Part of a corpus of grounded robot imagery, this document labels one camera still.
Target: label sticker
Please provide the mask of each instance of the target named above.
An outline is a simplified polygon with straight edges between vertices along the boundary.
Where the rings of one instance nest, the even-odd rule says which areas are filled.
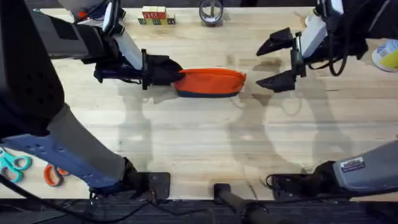
[[[343,172],[349,172],[365,168],[365,162],[363,161],[363,158],[361,156],[344,162],[340,162],[340,167]]]

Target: wooden table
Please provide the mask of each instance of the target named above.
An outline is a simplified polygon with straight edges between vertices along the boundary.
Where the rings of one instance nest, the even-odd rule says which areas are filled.
[[[137,170],[172,175],[170,198],[209,199],[214,183],[230,183],[244,198],[272,199],[259,181],[272,173],[311,172],[397,138],[398,75],[373,66],[370,54],[350,58],[341,77],[327,69],[308,71],[297,90],[274,94],[256,80],[290,68],[288,50],[257,57],[269,34],[303,29],[309,7],[228,8],[224,26],[200,24],[198,9],[168,9],[175,26],[141,26],[140,9],[127,9],[126,30],[150,54],[169,55],[183,68],[223,67],[246,72],[232,98],[179,98],[172,88],[117,80],[99,84],[94,65],[53,61],[77,118]],[[45,13],[71,20],[63,9]],[[382,41],[369,41],[371,53]],[[67,177],[59,188],[42,177],[46,162],[34,159],[20,186],[43,198],[87,198],[88,188]],[[0,186],[0,197],[18,195]],[[357,198],[398,200],[397,194]]]

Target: navy blue trim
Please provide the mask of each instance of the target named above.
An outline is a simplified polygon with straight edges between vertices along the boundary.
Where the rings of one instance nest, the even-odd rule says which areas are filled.
[[[209,93],[192,93],[189,91],[177,90],[178,96],[181,97],[190,97],[190,98],[226,98],[236,96],[239,92],[236,93],[227,93],[227,94],[209,94]]]

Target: orange scissors handle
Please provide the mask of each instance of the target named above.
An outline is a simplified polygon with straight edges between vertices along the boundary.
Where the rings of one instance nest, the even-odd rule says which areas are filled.
[[[63,169],[55,167],[52,164],[47,164],[44,169],[44,180],[51,187],[58,187],[63,183],[63,175],[69,173]]]

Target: orange bag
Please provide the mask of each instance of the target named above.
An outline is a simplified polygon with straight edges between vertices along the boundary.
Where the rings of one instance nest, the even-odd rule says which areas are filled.
[[[185,77],[174,83],[182,97],[222,98],[237,95],[246,81],[246,74],[224,68],[185,69]]]

